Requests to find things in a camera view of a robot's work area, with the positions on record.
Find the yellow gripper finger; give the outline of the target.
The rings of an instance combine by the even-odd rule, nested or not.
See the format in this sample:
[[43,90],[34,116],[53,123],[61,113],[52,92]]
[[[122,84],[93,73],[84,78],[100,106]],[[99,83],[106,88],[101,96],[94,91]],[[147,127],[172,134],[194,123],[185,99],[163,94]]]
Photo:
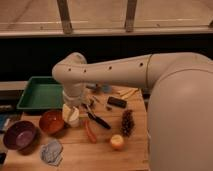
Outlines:
[[69,106],[67,106],[66,104],[64,104],[63,108],[62,108],[63,120],[65,122],[67,122],[69,120],[70,116],[73,114],[73,112],[74,112],[74,109],[72,109]]

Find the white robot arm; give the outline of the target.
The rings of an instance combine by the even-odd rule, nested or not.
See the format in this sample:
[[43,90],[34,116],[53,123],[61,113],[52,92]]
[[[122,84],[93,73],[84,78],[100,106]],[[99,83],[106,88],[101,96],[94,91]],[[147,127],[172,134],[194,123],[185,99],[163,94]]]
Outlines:
[[52,69],[72,107],[86,83],[137,87],[150,93],[147,110],[151,171],[213,171],[213,59],[160,53],[89,64],[72,53]]

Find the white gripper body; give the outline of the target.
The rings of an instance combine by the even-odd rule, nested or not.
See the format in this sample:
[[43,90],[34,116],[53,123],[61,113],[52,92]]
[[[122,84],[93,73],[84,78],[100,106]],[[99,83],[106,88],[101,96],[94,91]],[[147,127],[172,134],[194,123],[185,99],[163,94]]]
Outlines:
[[62,91],[64,103],[72,108],[73,106],[79,106],[85,99],[85,93],[83,88],[68,87]]

